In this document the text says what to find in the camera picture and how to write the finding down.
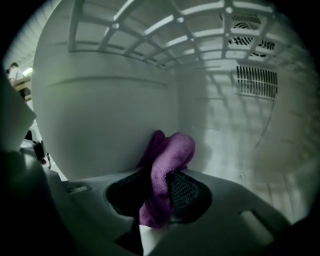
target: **white panel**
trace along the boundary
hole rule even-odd
[[[315,202],[320,184],[319,155],[300,161],[294,172],[287,174],[286,185],[290,200],[294,222],[305,218]]]
[[[274,240],[273,235],[260,222],[260,220],[253,214],[252,211],[243,211],[240,216],[244,219],[255,238],[264,246],[268,245]]]
[[[48,20],[32,77],[41,134],[68,178],[132,168],[155,129],[181,131],[196,142],[190,169],[246,186],[290,221],[306,214],[309,178],[300,186],[290,172],[317,153],[317,136],[305,128],[317,76],[272,6],[74,4],[71,12],[72,2],[62,0]],[[276,70],[276,98],[235,94],[237,65]]]
[[[132,169],[155,130],[177,130],[169,74],[156,67],[79,52],[36,59],[34,68],[39,130],[68,179]]]

